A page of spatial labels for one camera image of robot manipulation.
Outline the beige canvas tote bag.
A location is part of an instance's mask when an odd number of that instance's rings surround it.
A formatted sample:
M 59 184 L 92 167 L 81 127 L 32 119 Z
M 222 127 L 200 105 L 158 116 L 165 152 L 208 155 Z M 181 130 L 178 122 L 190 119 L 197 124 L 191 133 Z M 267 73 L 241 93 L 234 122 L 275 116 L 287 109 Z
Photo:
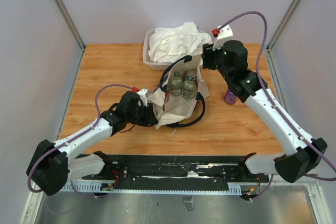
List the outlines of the beige canvas tote bag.
M 148 97 L 148 102 L 153 105 L 153 113 L 157 119 L 156 129 L 162 126 L 170 128 L 189 127 L 199 122 L 205 114 L 205 100 L 209 96 L 208 87 L 201 77 L 201 67 L 203 59 L 201 55 L 184 56 L 176 62 L 169 65 L 161 75 L 159 85 Z M 196 89 L 192 98 L 187 100 L 181 94 L 173 95 L 169 87 L 169 81 L 172 79 L 175 72 L 179 72 L 182 77 L 188 70 L 196 71 Z M 192 122 L 182 124 L 182 120 L 190 118 L 196 106 L 202 104 L 201 114 Z

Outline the chang soda water bottle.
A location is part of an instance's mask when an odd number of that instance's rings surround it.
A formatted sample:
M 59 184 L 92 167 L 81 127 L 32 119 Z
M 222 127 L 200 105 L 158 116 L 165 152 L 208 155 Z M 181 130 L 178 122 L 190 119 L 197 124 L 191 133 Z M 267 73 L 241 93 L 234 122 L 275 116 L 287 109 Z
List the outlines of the chang soda water bottle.
M 193 79 L 193 77 L 188 76 L 182 86 L 182 96 L 186 100 L 191 100 L 195 97 L 196 92 L 196 83 Z

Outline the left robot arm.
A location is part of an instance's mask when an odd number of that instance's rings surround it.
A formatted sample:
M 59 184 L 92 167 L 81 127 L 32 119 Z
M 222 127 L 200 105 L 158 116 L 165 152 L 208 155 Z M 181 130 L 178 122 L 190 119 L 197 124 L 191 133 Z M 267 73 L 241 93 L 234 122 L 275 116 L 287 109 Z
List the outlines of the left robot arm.
M 97 152 L 80 157 L 94 144 L 123 132 L 128 124 L 151 127 L 157 124 L 152 104 L 148 103 L 149 89 L 138 92 L 127 91 L 120 102 L 99 113 L 91 124 L 78 132 L 50 142 L 41 141 L 32 156 L 26 174 L 28 185 L 35 183 L 38 192 L 52 196 L 59 192 L 67 182 L 88 175 L 108 179 L 112 166 L 107 164 L 103 153 Z

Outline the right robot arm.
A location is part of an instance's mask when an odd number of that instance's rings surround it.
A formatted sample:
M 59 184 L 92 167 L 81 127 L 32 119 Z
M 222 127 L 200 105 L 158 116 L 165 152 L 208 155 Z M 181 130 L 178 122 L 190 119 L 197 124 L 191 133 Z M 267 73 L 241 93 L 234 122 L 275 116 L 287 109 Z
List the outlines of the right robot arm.
M 216 49 L 212 44 L 203 45 L 203 67 L 218 70 L 230 91 L 264 121 L 283 150 L 274 155 L 247 155 L 238 168 L 238 177 L 250 182 L 259 173 L 269 173 L 294 183 L 317 167 L 328 145 L 322 138 L 314 139 L 290 117 L 267 83 L 248 69 L 247 56 L 247 49 L 238 40 L 229 40 Z

